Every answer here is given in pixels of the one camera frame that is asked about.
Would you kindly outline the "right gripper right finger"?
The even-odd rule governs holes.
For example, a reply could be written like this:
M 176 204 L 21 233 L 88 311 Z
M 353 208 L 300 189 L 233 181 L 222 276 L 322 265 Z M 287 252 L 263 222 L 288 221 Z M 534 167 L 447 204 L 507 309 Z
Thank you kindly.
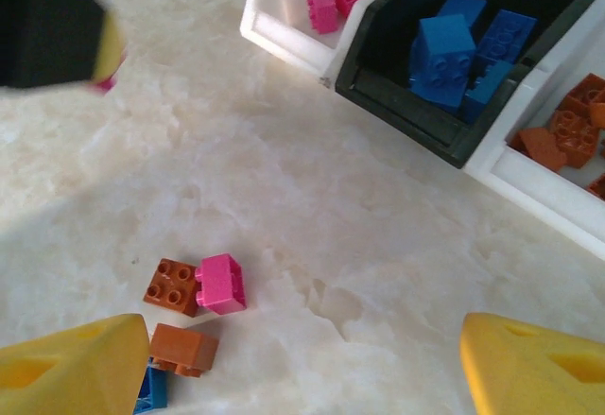
M 474 312 L 459 353 L 478 414 L 604 412 L 602 342 Z

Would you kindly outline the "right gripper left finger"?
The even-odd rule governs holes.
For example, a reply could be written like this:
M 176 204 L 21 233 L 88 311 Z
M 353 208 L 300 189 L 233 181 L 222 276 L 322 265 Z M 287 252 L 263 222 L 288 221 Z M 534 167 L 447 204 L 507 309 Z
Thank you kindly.
M 131 414 L 149 339 L 121 314 L 1 349 L 3 414 Z

